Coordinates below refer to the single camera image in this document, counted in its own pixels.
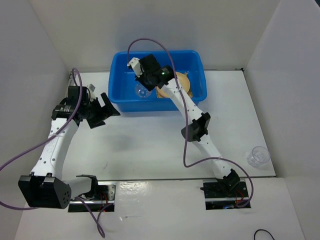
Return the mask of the clear plastic cup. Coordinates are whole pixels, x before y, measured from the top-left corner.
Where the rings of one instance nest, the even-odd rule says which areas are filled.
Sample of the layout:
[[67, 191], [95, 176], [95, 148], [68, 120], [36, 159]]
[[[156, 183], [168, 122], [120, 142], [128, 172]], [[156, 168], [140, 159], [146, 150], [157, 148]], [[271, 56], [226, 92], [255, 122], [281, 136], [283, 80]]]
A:
[[263, 146], [255, 146], [247, 156], [247, 163], [254, 168], [259, 168], [270, 160], [270, 152]]
[[148, 98], [152, 92], [149, 91], [146, 87], [144, 87], [142, 84], [137, 83], [134, 87], [135, 93], [139, 98]]

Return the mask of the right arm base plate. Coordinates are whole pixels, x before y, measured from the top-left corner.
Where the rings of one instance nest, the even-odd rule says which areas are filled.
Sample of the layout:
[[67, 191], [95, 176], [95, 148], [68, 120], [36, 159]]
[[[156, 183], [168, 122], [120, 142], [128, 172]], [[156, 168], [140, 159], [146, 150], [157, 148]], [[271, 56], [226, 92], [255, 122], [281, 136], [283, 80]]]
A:
[[244, 205], [249, 199], [247, 184], [244, 180], [230, 193], [223, 193], [218, 181], [215, 179], [205, 179], [202, 181], [200, 190], [204, 194], [205, 209], [209, 210], [233, 210], [241, 208], [251, 208], [251, 204]]

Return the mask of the beige plastic plate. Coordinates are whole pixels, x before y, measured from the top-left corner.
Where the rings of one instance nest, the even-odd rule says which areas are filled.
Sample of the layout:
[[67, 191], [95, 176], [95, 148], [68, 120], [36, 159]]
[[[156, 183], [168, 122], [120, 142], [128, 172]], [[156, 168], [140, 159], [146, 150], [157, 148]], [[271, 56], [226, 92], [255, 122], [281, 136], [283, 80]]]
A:
[[178, 85], [176, 84], [175, 79], [173, 78], [172, 81], [170, 81], [169, 85], [164, 85], [162, 88], [156, 87], [156, 96], [158, 98], [169, 98], [172, 95], [172, 92], [177, 92], [178, 90], [183, 89], [188, 95], [190, 95], [191, 92], [191, 82], [188, 77], [187, 72], [176, 72]]

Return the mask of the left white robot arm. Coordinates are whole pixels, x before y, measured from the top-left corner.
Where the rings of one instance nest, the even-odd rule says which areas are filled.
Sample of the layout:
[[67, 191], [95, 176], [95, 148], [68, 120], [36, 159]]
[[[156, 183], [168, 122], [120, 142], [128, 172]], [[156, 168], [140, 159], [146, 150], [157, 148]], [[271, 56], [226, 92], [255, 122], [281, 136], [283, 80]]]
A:
[[88, 200], [98, 197], [100, 188], [95, 175], [80, 174], [63, 181], [62, 171], [72, 138], [82, 121], [94, 129], [105, 125], [107, 118], [120, 115], [106, 93], [100, 96], [104, 105], [90, 86], [70, 86], [67, 96], [53, 109], [49, 141], [29, 175], [22, 175], [18, 181], [30, 207], [65, 209], [78, 196]]

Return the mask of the blue plastic bin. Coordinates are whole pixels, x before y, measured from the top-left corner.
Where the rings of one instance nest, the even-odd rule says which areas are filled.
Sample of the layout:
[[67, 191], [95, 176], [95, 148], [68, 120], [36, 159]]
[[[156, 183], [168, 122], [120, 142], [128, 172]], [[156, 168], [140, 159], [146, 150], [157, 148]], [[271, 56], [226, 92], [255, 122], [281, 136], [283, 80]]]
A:
[[186, 74], [195, 104], [207, 97], [207, 82], [200, 55], [193, 50], [133, 51], [114, 55], [108, 82], [109, 100], [121, 112], [175, 111], [168, 97], [157, 90], [179, 73]]

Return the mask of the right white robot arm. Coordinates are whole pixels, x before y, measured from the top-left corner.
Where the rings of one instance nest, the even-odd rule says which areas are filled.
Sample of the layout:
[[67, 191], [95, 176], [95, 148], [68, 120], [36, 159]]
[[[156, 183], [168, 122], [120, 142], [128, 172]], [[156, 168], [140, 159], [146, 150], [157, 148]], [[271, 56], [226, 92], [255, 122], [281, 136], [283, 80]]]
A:
[[[219, 185], [220, 193], [231, 196], [240, 183], [240, 177], [232, 169], [231, 160], [221, 157], [220, 152], [212, 142], [208, 126], [211, 116], [203, 112], [184, 90], [181, 80], [177, 76], [176, 67], [170, 53], [168, 57], [171, 65], [161, 66], [154, 54], [143, 58], [127, 58], [126, 66], [135, 74], [135, 80], [148, 91], [159, 88], [168, 95], [168, 98], [177, 107], [185, 120], [185, 127], [181, 129], [184, 138], [183, 165], [191, 168], [205, 161], [211, 161], [212, 171]], [[187, 164], [188, 143], [194, 144], [205, 158]]]

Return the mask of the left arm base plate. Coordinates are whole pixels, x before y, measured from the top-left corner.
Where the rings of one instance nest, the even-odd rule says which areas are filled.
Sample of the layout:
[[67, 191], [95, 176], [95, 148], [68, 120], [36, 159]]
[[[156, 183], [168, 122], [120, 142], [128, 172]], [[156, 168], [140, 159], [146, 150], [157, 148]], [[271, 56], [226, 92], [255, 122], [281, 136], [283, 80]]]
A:
[[[99, 212], [114, 212], [115, 211], [115, 198], [116, 198], [115, 181], [99, 181], [97, 193], [93, 196], [85, 196], [84, 194], [79, 197], [87, 204], [88, 208], [93, 213]], [[87, 208], [79, 200], [72, 200], [68, 206], [69, 213], [87, 213]]]

